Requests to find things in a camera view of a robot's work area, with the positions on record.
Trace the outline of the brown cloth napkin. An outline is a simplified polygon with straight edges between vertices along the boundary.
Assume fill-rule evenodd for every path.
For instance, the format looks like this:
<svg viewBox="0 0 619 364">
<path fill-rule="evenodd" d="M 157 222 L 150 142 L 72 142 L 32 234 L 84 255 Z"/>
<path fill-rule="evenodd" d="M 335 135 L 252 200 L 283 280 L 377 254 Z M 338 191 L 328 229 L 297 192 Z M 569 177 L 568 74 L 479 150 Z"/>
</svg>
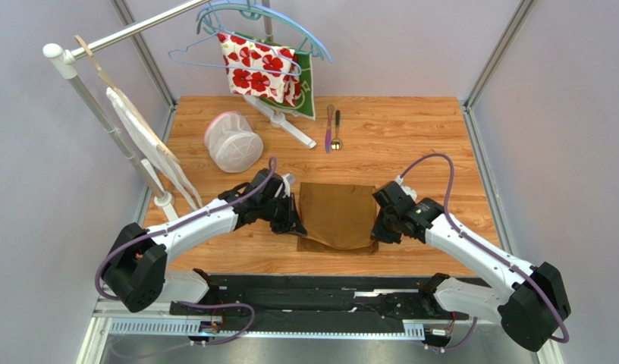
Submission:
<svg viewBox="0 0 619 364">
<path fill-rule="evenodd" d="M 298 199 L 307 230 L 297 251 L 372 255 L 379 244 L 370 234 L 377 216 L 374 186 L 303 182 Z"/>
</svg>

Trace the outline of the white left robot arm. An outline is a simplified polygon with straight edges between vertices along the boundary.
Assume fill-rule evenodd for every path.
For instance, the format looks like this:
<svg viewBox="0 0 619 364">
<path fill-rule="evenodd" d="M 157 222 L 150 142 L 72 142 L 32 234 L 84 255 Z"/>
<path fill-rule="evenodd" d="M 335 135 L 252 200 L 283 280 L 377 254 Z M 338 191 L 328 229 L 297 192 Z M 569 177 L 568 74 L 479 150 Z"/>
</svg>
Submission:
<svg viewBox="0 0 619 364">
<path fill-rule="evenodd" d="M 267 221 L 274 234 L 306 235 L 291 191 L 294 181 L 292 174 L 264 168 L 252 181 L 181 218 L 148 228 L 126 225 L 97 269 L 96 289 L 129 312 L 153 303 L 198 303 L 209 290 L 207 280 L 199 273 L 171 271 L 168 265 L 201 243 L 258 220 Z"/>
</svg>

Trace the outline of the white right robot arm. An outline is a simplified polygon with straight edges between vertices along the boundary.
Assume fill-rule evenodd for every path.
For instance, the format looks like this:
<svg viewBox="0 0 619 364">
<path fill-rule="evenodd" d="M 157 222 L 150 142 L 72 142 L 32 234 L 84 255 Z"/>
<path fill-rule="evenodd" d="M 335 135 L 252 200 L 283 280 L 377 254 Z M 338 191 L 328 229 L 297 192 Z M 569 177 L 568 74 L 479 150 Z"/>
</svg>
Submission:
<svg viewBox="0 0 619 364">
<path fill-rule="evenodd" d="M 449 312 L 499 324 L 516 344 L 537 352 L 571 313 L 560 271 L 534 265 L 494 246 L 430 198 L 416 201 L 409 187 L 391 181 L 372 195 L 379 205 L 371 237 L 380 243 L 412 238 L 447 253 L 483 281 L 470 284 L 446 274 L 424 287 Z"/>
</svg>

